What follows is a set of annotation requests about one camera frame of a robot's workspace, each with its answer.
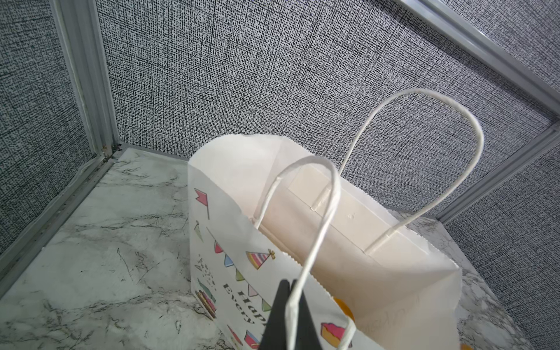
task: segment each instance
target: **white rope handle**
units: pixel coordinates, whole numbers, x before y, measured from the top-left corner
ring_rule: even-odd
[[[279,186],[280,182],[288,174],[289,172],[299,168],[302,165],[316,163],[323,165],[330,171],[330,186],[333,189],[329,194],[329,201],[326,206],[325,215],[323,215],[321,219],[321,223],[319,225],[319,234],[315,238],[315,242],[311,247],[311,251],[309,252],[309,256],[304,262],[303,268],[301,269],[300,276],[297,279],[295,286],[292,288],[292,292],[286,302],[286,314],[284,316],[286,320],[286,344],[287,350],[294,350],[296,346],[296,334],[297,334],[297,319],[300,312],[299,304],[301,295],[304,290],[304,284],[307,280],[307,277],[310,274],[311,267],[315,263],[315,259],[317,258],[317,254],[319,252],[319,248],[325,239],[326,231],[329,228],[331,221],[333,220],[334,214],[338,207],[338,202],[340,201],[340,176],[337,173],[336,166],[328,159],[318,156],[307,156],[302,158],[290,165],[288,165],[284,170],[276,176],[276,179],[268,189],[268,193],[264,198],[264,202],[260,208],[259,218],[255,222],[255,228],[258,230],[260,223],[263,220],[264,213],[268,208],[268,204],[274,194],[274,191]],[[340,347],[339,350],[346,350],[348,348],[348,344],[350,344],[350,340],[352,339],[352,335],[356,331],[356,326],[354,322],[350,319],[351,324],[348,325],[347,330],[348,332],[344,332],[344,337],[346,337],[348,333],[348,339],[346,347]]]
[[[428,90],[428,89],[425,89],[425,88],[411,88],[411,89],[408,89],[408,90],[399,91],[399,92],[389,96],[387,99],[385,99],[382,103],[380,103],[370,113],[370,115],[367,117],[366,121],[364,122],[364,124],[360,128],[360,131],[358,132],[358,134],[354,138],[354,141],[352,142],[352,145],[350,146],[350,149],[348,150],[348,153],[346,153],[346,157],[344,158],[344,161],[342,162],[342,165],[340,166],[340,169],[338,170],[338,174],[342,174],[342,171],[344,170],[344,167],[346,166],[346,163],[348,162],[348,159],[350,158],[350,155],[352,155],[352,151],[354,150],[354,147],[356,146],[356,143],[358,142],[358,139],[360,138],[360,136],[362,135],[362,133],[364,132],[364,130],[366,129],[368,124],[371,122],[371,120],[375,117],[377,112],[379,112],[383,107],[385,107],[389,102],[393,101],[397,97],[400,97],[400,96],[403,96],[403,95],[406,95],[406,94],[428,95],[428,96],[431,96],[434,99],[436,99],[438,101],[441,101],[444,104],[456,109],[462,116],[467,118],[467,120],[470,122],[470,126],[473,128],[474,134],[476,135],[476,138],[477,138],[477,149],[474,152],[474,156],[470,160],[470,163],[466,167],[465,171],[463,171],[461,176],[457,180],[455,180],[453,185],[451,185],[451,187],[449,187],[447,189],[447,191],[445,191],[443,194],[441,194],[441,196],[437,197],[432,203],[423,207],[419,212],[417,212],[413,216],[411,216],[411,217],[409,217],[405,220],[402,220],[401,222],[399,222],[395,226],[390,227],[385,232],[383,232],[383,234],[379,238],[377,238],[369,247],[366,248],[366,250],[365,250],[366,254],[370,254],[377,247],[379,247],[381,244],[383,244],[399,228],[401,228],[405,225],[408,225],[409,223],[416,220],[418,217],[425,214],[426,212],[428,212],[430,209],[432,209],[436,205],[440,204],[441,201],[444,200],[448,195],[450,195],[451,192],[453,192],[463,182],[463,180],[465,180],[466,177],[469,176],[471,171],[473,171],[474,167],[478,163],[478,160],[480,159],[480,156],[482,154],[482,149],[484,148],[484,133],[482,132],[482,128],[480,127],[480,124],[478,123],[478,120],[476,119],[476,117],[465,106],[458,103],[454,99],[452,99],[448,96],[442,95],[439,92],[436,92],[434,90]]]

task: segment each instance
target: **black and white speckled wall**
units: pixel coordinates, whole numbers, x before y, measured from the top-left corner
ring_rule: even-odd
[[[122,142],[189,157],[227,133],[291,137],[340,164],[368,112],[425,87],[466,105],[487,135],[456,195],[554,116],[391,0],[97,0]],[[474,151],[458,113],[403,97],[377,117],[344,176],[382,204],[420,209]]]
[[[0,254],[93,158],[48,0],[0,3]]]
[[[443,2],[560,91],[560,1]]]
[[[445,227],[538,350],[560,349],[560,145]]]

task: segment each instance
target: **paper gift bag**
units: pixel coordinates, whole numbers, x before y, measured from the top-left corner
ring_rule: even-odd
[[[482,132],[474,117],[448,97],[426,90],[399,94],[411,92],[427,93],[451,104],[477,131],[473,161],[433,207],[478,161]],[[399,94],[370,114],[358,137],[375,113]],[[259,228],[262,234],[250,219],[258,216],[276,175],[310,154],[285,137],[227,135],[204,145],[189,161],[193,293],[239,348],[258,346],[267,319],[265,310],[279,280],[296,278],[301,270],[296,262],[305,261],[316,236],[325,211],[321,199],[328,192],[329,175],[320,167],[302,167],[286,176],[271,198]],[[405,222],[399,226],[362,190],[341,182],[338,212],[319,250],[314,278],[305,285],[323,348],[336,347],[347,324],[330,295],[342,299],[356,317],[354,348],[459,348],[454,318],[461,291],[459,267],[404,227]]]
[[[240,145],[235,141],[238,136],[233,137],[233,143]],[[350,321],[355,331],[354,323],[345,316],[330,294],[315,279],[308,278],[308,282],[305,283],[311,266],[306,263],[302,270],[295,260],[280,251],[253,226],[235,201],[239,199],[241,203],[246,203],[245,199],[232,198],[213,181],[220,182],[216,175],[223,174],[224,171],[232,170],[239,175],[236,169],[230,167],[214,172],[205,166],[216,166],[214,161],[221,161],[220,157],[214,157],[212,153],[220,152],[220,141],[224,139],[228,137],[216,139],[202,147],[189,161],[188,170],[191,287],[192,293],[204,306],[207,315],[216,322],[235,348],[257,349],[267,325],[278,284],[282,279],[298,279],[290,299],[295,297],[293,299],[298,301],[301,294],[296,290],[298,286],[303,286],[322,348],[339,348],[339,345],[345,343],[357,349],[382,349],[359,332],[352,333],[352,343],[350,339],[345,342],[344,328]],[[320,157],[308,158],[317,160]],[[319,160],[330,164],[339,193],[336,168],[324,158]],[[244,189],[244,192],[239,193],[244,195],[255,190],[250,185],[244,186]],[[335,197],[338,204],[339,194]],[[318,225],[321,227],[321,237],[326,234],[329,222],[334,216],[335,206],[331,205],[326,211],[330,212],[329,219]],[[316,256],[319,246],[320,241],[315,244],[312,256]],[[294,320],[297,322],[297,314],[292,317],[292,325],[297,326]]]

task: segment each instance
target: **marble surface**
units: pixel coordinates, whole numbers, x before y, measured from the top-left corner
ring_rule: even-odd
[[[0,349],[230,349],[190,292],[186,193],[185,161],[126,150],[0,300]],[[410,227],[463,268],[461,341],[532,349],[443,225]]]
[[[397,219],[409,214],[390,211]],[[475,350],[532,350],[521,330],[438,220],[418,218],[407,227],[461,266],[463,294],[455,309],[462,344]]]

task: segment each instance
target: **slice of cake illustration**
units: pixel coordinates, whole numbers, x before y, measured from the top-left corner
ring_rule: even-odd
[[[329,344],[338,348],[340,340],[344,335],[344,328],[335,325],[334,323],[321,323],[321,337],[325,339]]]
[[[202,305],[204,305],[204,308],[206,308],[206,311],[208,311],[210,316],[213,319],[215,319],[216,318],[216,307],[214,306],[214,303],[216,302],[216,299],[214,298],[214,296],[212,295],[210,290],[204,284],[202,284],[200,279],[197,279],[197,280],[198,280],[198,284],[202,288],[201,291],[197,292],[197,297],[199,298]]]
[[[245,332],[245,343],[247,343],[247,345],[251,349],[258,349],[259,345],[260,345],[260,340],[258,340],[254,335],[252,335],[251,332],[246,331]]]

